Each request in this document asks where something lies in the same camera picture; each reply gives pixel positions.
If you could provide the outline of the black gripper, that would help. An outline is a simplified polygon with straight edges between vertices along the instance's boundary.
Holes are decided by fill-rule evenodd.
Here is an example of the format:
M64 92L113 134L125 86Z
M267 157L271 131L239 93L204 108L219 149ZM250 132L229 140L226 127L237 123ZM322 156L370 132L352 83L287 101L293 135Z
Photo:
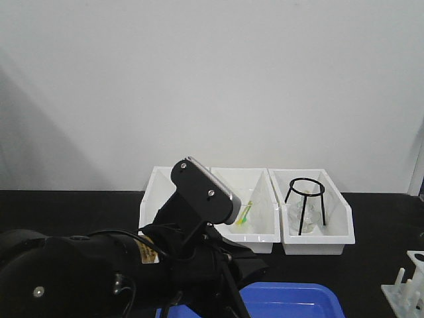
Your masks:
M249 317L240 290L261 278L267 265L215 228L233 210L226 195L188 199L175 192L153 222L141 227L144 245L166 267L162 289L168 295L161 317L177 305L188 306L199 317Z

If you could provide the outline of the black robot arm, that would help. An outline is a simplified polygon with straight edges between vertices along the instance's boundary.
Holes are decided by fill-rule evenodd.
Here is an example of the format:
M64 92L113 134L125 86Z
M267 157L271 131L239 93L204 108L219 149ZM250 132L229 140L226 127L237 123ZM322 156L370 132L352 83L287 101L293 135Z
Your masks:
M175 193L135 232L99 230L46 236L1 233L2 317L127 317L186 305L200 317L248 317L241 289L267 264L224 238L228 199L192 201Z

